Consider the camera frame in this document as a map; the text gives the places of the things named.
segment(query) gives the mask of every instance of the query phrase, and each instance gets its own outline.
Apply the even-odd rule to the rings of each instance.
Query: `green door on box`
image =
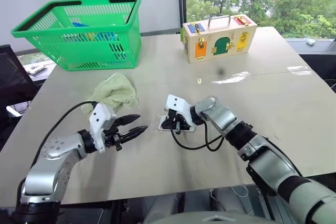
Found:
[[[228,37],[218,39],[215,43],[216,52],[214,55],[225,54],[228,51],[228,49],[226,49],[227,43],[230,43],[230,39]]]

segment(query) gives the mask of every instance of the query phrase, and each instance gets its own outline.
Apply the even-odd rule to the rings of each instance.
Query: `lock on box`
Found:
[[[257,24],[245,14],[184,23],[181,41],[190,63],[247,52]]]

